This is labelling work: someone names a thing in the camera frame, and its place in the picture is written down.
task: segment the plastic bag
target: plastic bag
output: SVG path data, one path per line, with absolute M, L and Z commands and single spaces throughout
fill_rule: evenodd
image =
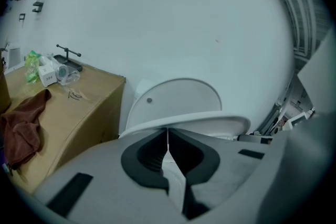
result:
M 58 80 L 58 83 L 63 86 L 67 86 L 68 84 L 79 80 L 80 74 L 77 69 L 63 65 L 57 68 L 56 78 Z
M 32 50 L 26 57 L 25 67 L 27 68 L 27 72 L 25 73 L 25 77 L 27 83 L 35 83 L 39 79 L 37 68 L 40 65 L 38 60 L 40 56 L 40 54 Z

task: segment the cylindrical object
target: cylindrical object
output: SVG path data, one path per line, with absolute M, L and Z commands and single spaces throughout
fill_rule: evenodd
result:
M 4 70 L 2 66 L 2 58 L 0 51 L 0 114 L 4 113 L 11 104 L 11 98 L 9 97 L 8 87 Z

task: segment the green plastic bag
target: green plastic bag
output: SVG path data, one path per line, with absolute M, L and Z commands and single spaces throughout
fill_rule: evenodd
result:
M 39 57 L 41 54 L 37 54 L 33 50 L 26 56 L 25 67 L 27 72 L 25 73 L 27 83 L 35 83 L 38 79 Z

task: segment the white wall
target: white wall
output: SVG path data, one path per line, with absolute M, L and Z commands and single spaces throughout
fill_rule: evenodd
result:
M 220 93 L 225 111 L 266 117 L 293 71 L 290 25 L 280 0 L 36 0 L 15 2 L 0 24 L 0 44 L 25 52 L 82 53 L 97 68 L 127 78 L 120 129 L 141 79 L 196 77 Z M 23 24 L 18 14 L 26 13 Z

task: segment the brown towel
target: brown towel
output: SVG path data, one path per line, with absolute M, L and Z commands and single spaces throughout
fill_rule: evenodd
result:
M 11 169 L 16 170 L 40 150 L 38 116 L 50 98 L 49 90 L 43 90 L 34 97 L 24 100 L 12 112 L 1 115 L 0 126 L 4 137 L 5 157 Z

